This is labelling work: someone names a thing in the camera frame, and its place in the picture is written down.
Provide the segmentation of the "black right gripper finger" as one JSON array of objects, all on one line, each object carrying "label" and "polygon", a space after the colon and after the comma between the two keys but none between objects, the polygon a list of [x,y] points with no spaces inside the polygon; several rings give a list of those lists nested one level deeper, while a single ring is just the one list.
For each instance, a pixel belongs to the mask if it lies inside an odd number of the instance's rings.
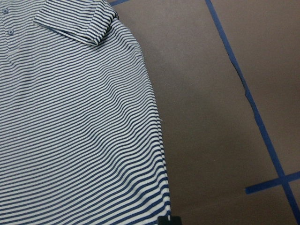
[{"label": "black right gripper finger", "polygon": [[181,218],[179,216],[159,216],[157,218],[158,225],[182,225]]}]

